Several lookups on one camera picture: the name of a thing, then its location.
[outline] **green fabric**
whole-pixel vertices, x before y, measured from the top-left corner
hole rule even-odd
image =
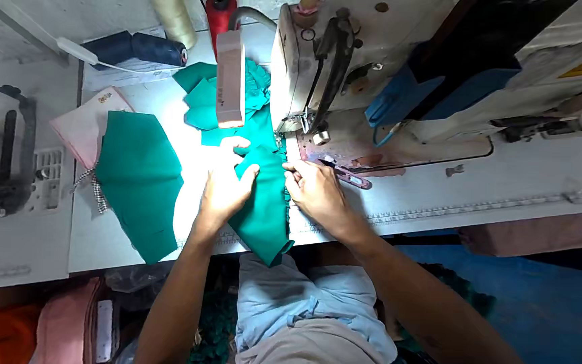
[[[264,146],[248,152],[235,167],[237,177],[251,164],[260,167],[251,196],[228,225],[267,266],[276,266],[293,245],[287,233],[285,170],[280,156]]]
[[[183,70],[196,70],[195,63]],[[273,134],[270,118],[270,91],[271,76],[262,67],[252,60],[246,60],[245,69],[245,124],[242,128],[220,129],[217,128],[217,113],[215,110],[215,100],[217,94],[217,78],[215,65],[206,65],[203,68],[205,73],[192,74],[190,71],[183,74],[176,81],[185,89],[194,83],[194,86],[185,97],[185,101],[190,107],[186,113],[186,124],[201,130],[201,144],[219,146],[225,137],[242,136],[251,141],[251,148],[258,145],[266,145],[271,151],[277,150],[276,138]],[[238,150],[240,154],[248,153],[249,148]]]
[[[188,363],[225,364],[237,324],[237,296],[212,291],[204,294],[199,317],[201,343],[190,349]]]
[[[109,112],[96,177],[146,263],[176,250],[172,220],[181,164],[154,115]]]
[[[205,79],[199,81],[197,86],[184,97],[190,107],[185,116],[186,124],[201,130],[212,130],[219,126],[215,109],[216,92],[216,86],[211,86]]]
[[[189,65],[172,75],[174,81],[176,81],[179,86],[186,91],[186,93],[190,93],[190,91],[197,86],[200,80],[210,80],[216,77],[217,65],[209,65],[201,62]]]
[[[183,88],[192,87],[190,91],[186,90],[188,95],[185,100],[190,106],[186,113],[186,123],[201,129],[203,145],[218,146],[223,138],[234,135],[245,137],[251,142],[248,148],[236,148],[238,154],[246,157],[235,171],[241,178],[247,166],[257,163],[260,172],[255,180],[251,198],[228,224],[264,263],[268,266],[277,265],[280,263],[282,253],[294,242],[288,239],[290,196],[285,189],[284,169],[281,166],[282,162],[287,160],[287,149],[284,144],[282,148],[278,147],[271,125],[268,90],[271,77],[255,62],[246,60],[244,126],[220,129],[217,127],[215,113],[216,70],[212,72],[210,67],[206,66],[202,70],[205,74],[201,71],[200,74],[187,72],[177,79]]]

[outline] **teal fabric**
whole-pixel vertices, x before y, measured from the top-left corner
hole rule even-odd
[[[172,221],[181,164],[154,115],[109,112],[96,177],[146,263],[176,250]]]
[[[210,65],[203,67],[206,74],[214,74],[208,69]],[[273,134],[270,118],[270,91],[271,76],[262,67],[252,60],[246,60],[245,69],[245,125],[242,128],[220,129],[217,127],[217,114],[215,110],[215,100],[217,94],[217,79],[199,79],[198,75],[186,73],[177,82],[186,87],[196,82],[194,87],[188,92],[185,101],[190,107],[186,113],[186,124],[201,130],[201,144],[219,146],[225,137],[234,135],[245,137],[251,140],[251,148],[258,145],[266,145],[271,151],[277,150],[275,135]],[[248,153],[246,150],[239,150],[238,153]]]
[[[264,146],[248,152],[235,167],[237,177],[241,179],[251,164],[260,168],[251,196],[228,225],[267,266],[276,266],[293,245],[287,233],[285,170],[279,155]]]
[[[293,241],[288,239],[288,206],[290,196],[285,189],[282,162],[287,160],[287,149],[276,143],[271,125],[270,75],[255,62],[246,61],[245,69],[245,124],[242,128],[220,129],[215,113],[216,78],[209,67],[204,67],[209,77],[187,74],[196,82],[189,91],[186,102],[190,110],[186,123],[201,130],[201,144],[218,146],[225,137],[242,136],[251,142],[248,148],[237,148],[245,155],[235,171],[241,178],[244,170],[254,163],[260,172],[255,179],[253,193],[246,205],[228,222],[244,243],[262,259],[267,266],[278,265],[282,254]],[[190,86],[189,79],[180,78],[179,84]]]
[[[217,65],[210,65],[201,62],[189,65],[172,75],[174,81],[176,81],[179,86],[186,91],[186,93],[190,93],[190,91],[197,86],[200,80],[210,80],[215,79],[216,77]]]
[[[215,109],[216,92],[216,86],[212,86],[205,79],[199,81],[197,86],[184,97],[188,107],[190,107],[185,115],[186,123],[201,130],[212,130],[219,127]]]

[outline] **thread spool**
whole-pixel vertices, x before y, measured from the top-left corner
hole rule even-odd
[[[183,43],[187,49],[197,43],[197,33],[183,0],[152,0],[152,6],[157,11],[168,39]]]
[[[96,54],[101,62],[110,65],[116,65],[134,56],[131,46],[131,34],[126,30],[89,41],[82,44],[82,46],[85,47],[86,50]],[[104,70],[108,67],[106,65],[94,65],[93,68]]]
[[[188,61],[186,46],[177,41],[149,34],[134,33],[131,38],[134,55],[143,61],[183,67]]]
[[[217,59],[217,35],[228,31],[228,21],[230,14],[237,8],[237,0],[207,0],[206,16],[208,18],[208,28],[210,28],[210,38],[212,48]]]

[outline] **light blue pants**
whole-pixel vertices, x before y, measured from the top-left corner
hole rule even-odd
[[[362,267],[312,268],[307,277],[287,254],[282,264],[272,268],[254,254],[240,256],[239,265],[238,351],[252,348],[295,321],[336,318],[362,335],[386,362],[396,358],[396,346],[376,318],[374,285]]]

